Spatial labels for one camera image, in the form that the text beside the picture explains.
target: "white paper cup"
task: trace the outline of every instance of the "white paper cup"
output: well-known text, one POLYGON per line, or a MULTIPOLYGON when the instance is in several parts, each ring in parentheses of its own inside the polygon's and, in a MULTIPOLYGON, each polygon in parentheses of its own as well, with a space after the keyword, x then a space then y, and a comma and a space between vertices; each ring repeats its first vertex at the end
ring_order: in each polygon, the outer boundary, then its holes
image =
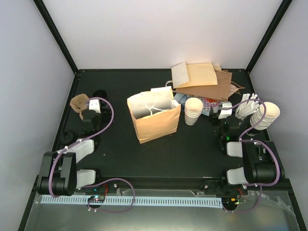
POLYGON ((194 125, 196 123, 196 121, 198 120, 200 115, 196 116, 196 117, 191 117, 188 114, 185 113, 185 123, 187 125, 194 125))
MULTIPOLYGON (((261 114, 259 111, 256 111, 254 113, 254 118, 260 120, 262 118, 262 115, 263 114, 261 114)), ((266 117, 266 116, 263 118, 263 120, 265 120, 265 121, 274 121, 275 119, 276 118, 269 118, 269 117, 266 117)))
POLYGON ((202 113, 202 110, 200 112, 189 112, 186 109, 184 109, 185 114, 191 116, 191 117, 195 117, 195 116, 199 116, 202 113))
MULTIPOLYGON (((271 102, 264 102, 265 106, 266 106, 266 114, 265 114, 265 118, 267 119, 276 119, 279 115, 280 115, 280 109, 279 107, 271 102)), ((260 105, 259 107, 259 113, 261 115, 264 114, 264 106, 260 105)))
MULTIPOLYGON (((259 118, 256 118, 255 116, 252 116, 251 118, 252 118, 252 122, 253 122, 254 124, 256 124, 258 121, 260 121, 260 119, 259 119, 259 118)), ((274 120, 267 120, 267 119, 264 118, 264 119, 260 122, 260 124, 271 124, 273 121, 274 121, 274 120)))
POLYGON ((186 102, 185 102, 185 109, 188 112, 191 113, 198 113, 200 111, 202 111, 203 108, 203 103, 201 100, 199 100, 198 98, 189 98, 186 102))
MULTIPOLYGON (((252 117, 251 117, 250 118, 250 125, 253 126, 254 124, 255 123, 253 122, 252 117)), ((271 124, 268 124, 268 125, 264 126, 264 125, 258 124, 257 126, 254 127, 254 129, 256 129, 256 130, 264 130, 264 129, 267 129, 270 125, 271 124)))

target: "black frame edge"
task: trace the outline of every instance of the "black frame edge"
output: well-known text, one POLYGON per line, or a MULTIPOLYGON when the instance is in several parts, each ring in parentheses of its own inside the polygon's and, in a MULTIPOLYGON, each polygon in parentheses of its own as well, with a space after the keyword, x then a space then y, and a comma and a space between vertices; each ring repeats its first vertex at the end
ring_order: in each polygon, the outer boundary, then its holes
POLYGON ((36 177, 34 185, 32 187, 32 190, 31 190, 31 193, 30 193, 27 205, 26 205, 25 210, 24 210, 23 217, 22 217, 22 219, 20 221, 20 224, 19 224, 18 231, 24 231, 25 228, 26 228, 26 225, 27 225, 27 222, 28 222, 28 218, 30 216, 30 211, 31 211, 31 208, 32 208, 32 204, 34 202, 35 195, 37 193, 37 182, 38 182, 38 177, 36 177))
POLYGON ((300 211, 300 208, 298 206, 297 199, 295 197, 294 192, 289 193, 289 198, 290 198, 290 201, 291 201, 292 208, 294 210, 294 214, 295 214, 299 229, 301 231, 307 231, 307 228, 306 228, 302 213, 300 211))
POLYGON ((248 66, 246 68, 246 71, 248 73, 251 73, 252 69, 256 65, 258 59, 260 58, 262 52, 264 51, 264 49, 265 49, 267 43, 269 42, 271 36, 274 34, 278 24, 282 20, 284 14, 287 11, 287 9, 289 8, 291 2, 292 2, 292 0, 282 0, 282 3, 280 4, 277 12, 275 13, 275 16, 273 17, 268 29, 266 30, 262 40, 260 41, 254 55, 252 56, 248 66))
POLYGON ((37 6, 37 9, 39 10, 40 14, 42 15, 45 23, 47 24, 50 32, 52 33, 54 39, 56 40, 58 46, 60 47, 64 57, 66 58, 68 64, 70 65, 72 71, 74 72, 74 74, 76 74, 78 72, 78 68, 71 56, 71 54, 69 53, 56 25, 54 24, 51 15, 49 14, 43 0, 33 0, 33 2, 35 3, 35 5, 37 6))

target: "white cable tray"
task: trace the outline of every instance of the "white cable tray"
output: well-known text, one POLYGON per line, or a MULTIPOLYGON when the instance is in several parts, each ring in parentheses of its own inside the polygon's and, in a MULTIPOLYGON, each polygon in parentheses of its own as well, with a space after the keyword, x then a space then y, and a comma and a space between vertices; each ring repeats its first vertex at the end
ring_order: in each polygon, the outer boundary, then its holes
MULTIPOLYGON (((41 204, 87 205, 88 195, 59 196, 53 198, 43 195, 41 204)), ((94 202, 91 205, 130 205, 132 196, 106 196, 104 203, 94 202)), ((134 206, 184 206, 222 208, 221 198, 211 197, 151 197, 136 196, 134 206)))

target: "black table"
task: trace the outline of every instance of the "black table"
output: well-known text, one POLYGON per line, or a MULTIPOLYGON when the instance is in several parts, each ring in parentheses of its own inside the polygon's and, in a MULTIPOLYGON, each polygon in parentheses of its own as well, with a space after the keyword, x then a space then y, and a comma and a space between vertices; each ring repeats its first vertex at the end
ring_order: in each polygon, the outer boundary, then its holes
MULTIPOLYGON (((250 77, 244 70, 229 71, 232 72, 232 81, 245 87, 240 90, 241 94, 254 92, 250 77)), ((127 98, 151 88, 163 87, 168 80, 171 80, 170 69, 81 70, 75 76, 53 151, 62 148, 59 135, 63 131, 71 130, 78 134, 83 128, 79 114, 69 106, 71 98, 81 93, 91 97, 96 90, 104 89, 115 110, 114 122, 101 135, 98 150, 82 159, 77 164, 78 169, 98 169, 103 178, 125 178, 136 188, 193 190, 200 189, 205 179, 218 179, 222 171, 242 166, 241 158, 226 156, 220 151, 214 134, 216 127, 209 123, 205 115, 201 115, 194 126, 187 126, 184 112, 181 111, 176 133, 139 143, 128 111, 127 98)), ((229 101, 235 104, 241 98, 233 94, 229 101)), ((269 139, 266 131, 255 138, 269 139)), ((272 189, 289 192, 297 222, 302 230, 306 230, 289 180, 272 189)), ((28 207, 32 201, 33 198, 30 198, 28 207)))

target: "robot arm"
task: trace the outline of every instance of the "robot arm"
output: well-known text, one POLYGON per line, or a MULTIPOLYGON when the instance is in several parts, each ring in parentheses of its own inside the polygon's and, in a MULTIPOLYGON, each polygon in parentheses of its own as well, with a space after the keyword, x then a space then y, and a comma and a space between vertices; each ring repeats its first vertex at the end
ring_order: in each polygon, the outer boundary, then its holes
MULTIPOLYGON (((78 141, 80 143, 68 149, 57 163, 52 179, 52 190, 56 195, 71 196, 77 188, 95 182, 95 170, 82 169, 77 171, 76 165, 81 159, 94 151, 94 141, 78 141)), ((54 159, 61 151, 46 152, 44 154, 37 183, 39 194, 49 194, 48 184, 51 167, 54 159)))
MULTIPOLYGON (((284 169, 274 142, 264 141, 273 151, 280 169, 279 181, 284 179, 284 169)), ((243 167, 227 171, 229 184, 271 183, 276 178, 276 166, 268 151, 254 142, 229 142, 227 155, 243 158, 243 167)))

